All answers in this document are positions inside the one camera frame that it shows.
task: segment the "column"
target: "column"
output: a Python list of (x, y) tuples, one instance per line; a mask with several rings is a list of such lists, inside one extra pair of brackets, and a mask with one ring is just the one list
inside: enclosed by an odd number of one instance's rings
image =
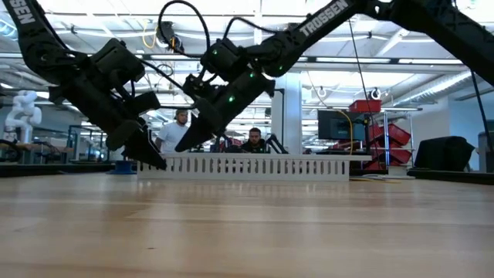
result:
[(276, 134), (290, 154), (301, 154), (302, 86), (300, 85), (300, 73), (287, 73), (276, 79), (276, 89), (285, 89), (285, 94), (276, 92), (272, 99), (271, 133)]

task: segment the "black robotic arm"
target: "black robotic arm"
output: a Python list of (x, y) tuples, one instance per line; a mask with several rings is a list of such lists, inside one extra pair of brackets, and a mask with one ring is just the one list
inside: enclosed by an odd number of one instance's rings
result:
[(391, 21), (429, 35), (494, 85), (494, 36), (462, 14), (452, 0), (333, 0), (297, 27), (277, 32), (258, 46), (237, 47), (228, 38), (212, 45), (203, 55), (202, 65), (236, 86), (227, 87), (221, 98), (208, 101), (203, 110), (199, 107), (196, 125), (191, 126), (176, 150), (183, 151), (207, 140), (206, 134), (225, 128), (271, 86), (264, 75), (278, 77), (288, 72), (308, 48), (355, 14)]
[(49, 100), (62, 103), (67, 99), (77, 107), (108, 134), (106, 143), (110, 150), (125, 146), (127, 157), (166, 168), (145, 120), (140, 117), (148, 110), (160, 108), (158, 99), (154, 93), (136, 97), (124, 89), (124, 84), (138, 81), (145, 74), (141, 61), (125, 44), (111, 39), (89, 57), (70, 50), (62, 42), (37, 1), (3, 2), (17, 27), (25, 64), (56, 85), (49, 88)]

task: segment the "computer monitor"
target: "computer monitor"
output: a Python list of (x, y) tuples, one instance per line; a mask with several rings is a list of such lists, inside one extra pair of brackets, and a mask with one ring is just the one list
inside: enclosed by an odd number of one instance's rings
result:
[[(365, 140), (365, 126), (362, 113), (345, 112), (352, 121), (353, 140)], [(350, 140), (350, 124), (348, 119), (340, 112), (331, 110), (318, 110), (318, 138), (323, 140)]]

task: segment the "man in dark jacket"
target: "man in dark jacket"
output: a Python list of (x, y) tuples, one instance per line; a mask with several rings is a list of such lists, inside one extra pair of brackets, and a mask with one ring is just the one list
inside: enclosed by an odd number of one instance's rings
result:
[(254, 127), (249, 131), (249, 141), (241, 146), (241, 149), (247, 153), (264, 154), (266, 153), (266, 142), (261, 138), (261, 130)]

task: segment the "person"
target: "person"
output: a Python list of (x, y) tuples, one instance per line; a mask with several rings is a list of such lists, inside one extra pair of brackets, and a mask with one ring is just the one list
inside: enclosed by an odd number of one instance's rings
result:
[(266, 153), (266, 142), (261, 138), (261, 130), (257, 127), (249, 131), (249, 140), (241, 146), (246, 153), (263, 154)]
[(164, 125), (157, 135), (156, 147), (162, 154), (174, 153), (178, 142), (183, 138), (188, 127), (188, 113), (186, 110), (177, 110), (175, 112), (175, 122)]

